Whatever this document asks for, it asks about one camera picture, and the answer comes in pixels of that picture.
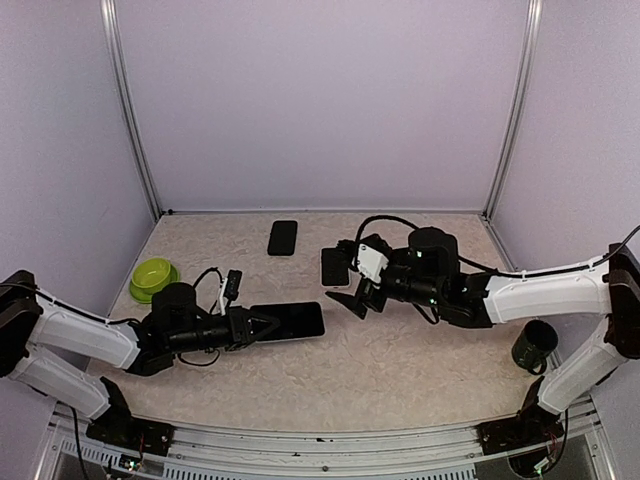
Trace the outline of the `pink phone case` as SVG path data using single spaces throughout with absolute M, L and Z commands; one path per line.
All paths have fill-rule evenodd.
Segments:
M 320 280 L 323 287 L 341 288 L 350 285 L 348 259 L 337 248 L 323 248 L 320 252 Z

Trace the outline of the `black phone case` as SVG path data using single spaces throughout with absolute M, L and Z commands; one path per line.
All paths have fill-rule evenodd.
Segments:
M 289 257 L 295 253 L 298 222 L 295 220 L 276 220 L 273 222 L 267 254 L 269 256 Z

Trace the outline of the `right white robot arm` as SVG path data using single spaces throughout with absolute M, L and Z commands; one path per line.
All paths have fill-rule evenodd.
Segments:
M 380 313 L 388 300 L 408 303 L 430 323 L 443 320 L 465 329 L 565 314 L 598 314 L 595 332 L 558 368 L 529 389 L 511 433 L 535 442 L 572 401 L 639 357 L 639 262 L 625 241 L 584 262 L 551 269 L 502 272 L 474 263 L 462 272 L 455 236 L 436 227 L 413 225 L 404 248 L 392 248 L 362 229 L 341 240 L 349 270 L 360 281 L 354 294 L 328 297 L 359 318 Z

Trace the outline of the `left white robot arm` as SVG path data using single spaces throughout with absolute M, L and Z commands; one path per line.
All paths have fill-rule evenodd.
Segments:
M 137 376 L 172 367 L 184 353 L 244 349 L 277 329 L 277 318 L 228 304 L 210 314 L 196 289 L 175 282 L 153 294 L 143 320 L 109 320 L 65 304 L 18 270 L 1 283 L 1 374 L 50 395 L 121 445 L 140 434 L 137 418 L 116 405 L 117 386 L 83 373 L 53 353 L 60 348 Z

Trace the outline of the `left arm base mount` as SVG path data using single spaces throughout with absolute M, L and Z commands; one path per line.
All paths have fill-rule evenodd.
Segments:
M 132 415 L 119 387 L 101 377 L 108 393 L 108 409 L 91 420 L 86 435 L 106 444 L 166 457 L 174 437 L 171 424 L 146 420 Z

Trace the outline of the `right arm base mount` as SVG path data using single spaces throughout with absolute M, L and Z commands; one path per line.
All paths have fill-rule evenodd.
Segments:
M 560 415 L 539 405 L 538 393 L 542 382 L 540 378 L 530 386 L 521 409 L 515 415 L 476 426 L 484 455 L 516 450 L 548 441 L 552 436 L 564 435 L 566 428 L 560 421 Z

